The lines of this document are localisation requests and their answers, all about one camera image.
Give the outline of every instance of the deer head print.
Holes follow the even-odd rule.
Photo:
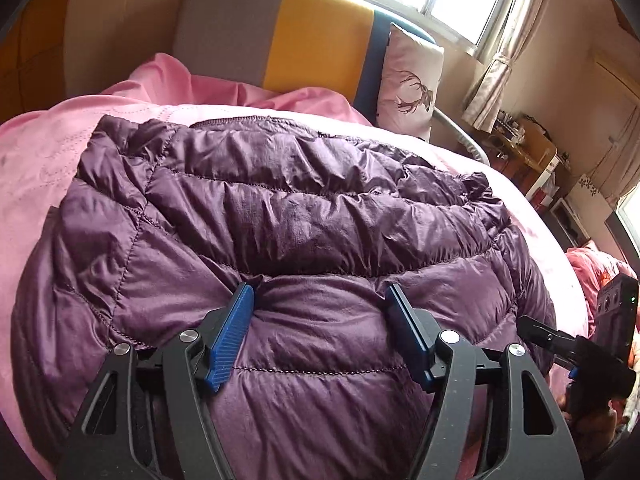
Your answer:
[[[420,92],[420,97],[418,97],[415,101],[403,101],[398,96],[398,101],[396,102],[396,107],[399,112],[403,114],[412,114],[414,113],[420,105],[424,105],[425,110],[429,111],[431,108],[431,103],[433,102],[433,90],[429,90],[425,85],[422,84],[420,78],[415,75],[413,72],[409,72],[408,70],[399,71],[405,78],[401,81],[401,84],[409,83],[410,87],[415,86],[417,90]]]

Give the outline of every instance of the curtain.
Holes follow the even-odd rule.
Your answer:
[[[502,93],[511,75],[512,65],[529,43],[546,0],[514,0],[498,50],[482,78],[466,99],[462,119],[476,130],[490,132],[494,126]]]
[[[640,108],[634,108],[620,136],[588,177],[614,210],[634,190],[640,180]]]

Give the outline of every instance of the pink bedsheet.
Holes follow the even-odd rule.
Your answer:
[[[52,469],[30,443],[12,387],[11,310],[22,268],[40,237],[47,210],[65,195],[80,154],[104,114],[139,123],[158,118],[180,124],[250,115],[288,117],[335,135],[394,144],[452,173],[482,171],[527,239],[554,301],[558,328],[574,335],[587,333],[584,297],[571,265],[527,200],[497,171],[415,137],[373,128],[335,92],[306,88],[276,95],[246,84],[192,76],[178,60],[157,54],[129,80],[100,95],[69,99],[0,126],[0,412],[47,479],[54,477]],[[566,372],[554,367],[550,381],[554,393],[560,394]]]

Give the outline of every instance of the white pillow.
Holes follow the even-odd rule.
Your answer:
[[[429,140],[444,49],[391,24],[378,94],[378,127]]]

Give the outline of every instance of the wooden desk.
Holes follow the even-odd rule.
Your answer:
[[[520,147],[519,145],[513,144],[503,134],[494,130],[491,133],[491,135],[497,137],[502,143],[502,145],[507,149],[508,152],[510,152],[512,155],[516,156],[517,158],[519,158],[522,162],[524,162],[527,166],[529,166],[533,171],[536,171],[538,174],[545,171],[545,168],[542,168],[535,160],[533,160],[533,158],[531,157],[531,155],[529,155],[529,153],[523,150],[522,147]]]

